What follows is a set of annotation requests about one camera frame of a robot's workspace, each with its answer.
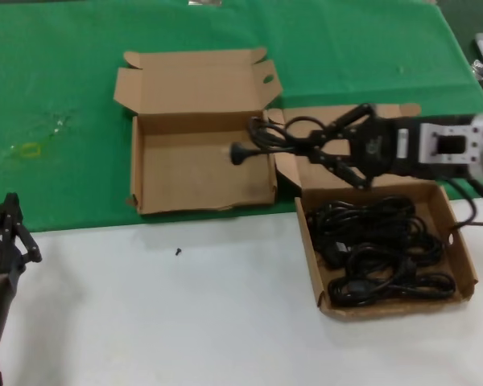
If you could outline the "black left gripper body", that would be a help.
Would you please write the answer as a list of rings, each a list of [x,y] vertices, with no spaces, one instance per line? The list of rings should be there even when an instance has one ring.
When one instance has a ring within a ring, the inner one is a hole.
[[[25,261],[16,239],[13,235],[0,235],[0,279],[10,282],[18,282],[25,271]]]

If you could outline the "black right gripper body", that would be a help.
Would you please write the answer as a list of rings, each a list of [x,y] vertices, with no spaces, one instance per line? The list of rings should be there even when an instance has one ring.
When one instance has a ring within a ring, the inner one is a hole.
[[[418,117],[367,117],[347,129],[351,166],[366,177],[420,176]]]

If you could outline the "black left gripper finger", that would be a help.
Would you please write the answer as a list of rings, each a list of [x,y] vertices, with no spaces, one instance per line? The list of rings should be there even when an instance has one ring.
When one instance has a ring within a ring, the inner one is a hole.
[[[27,262],[39,263],[42,261],[39,246],[23,224],[23,212],[20,207],[19,196],[17,193],[7,194],[7,222],[11,236],[18,237],[27,252],[23,254],[23,260]]]
[[[16,215],[17,194],[7,193],[4,201],[0,203],[0,248],[14,241],[13,225]]]

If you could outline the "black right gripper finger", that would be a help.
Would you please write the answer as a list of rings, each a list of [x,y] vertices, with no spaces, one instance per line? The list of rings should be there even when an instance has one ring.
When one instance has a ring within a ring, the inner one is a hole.
[[[360,177],[351,165],[349,156],[327,154],[319,148],[313,149],[308,155],[311,164],[318,164],[327,169],[331,174],[343,180],[356,189],[370,189],[373,179],[365,176]]]
[[[378,136],[378,112],[368,103],[346,109],[328,121],[320,115],[308,120],[315,126],[308,135],[308,146],[314,150],[321,150],[335,140],[346,140],[350,150],[364,149]]]

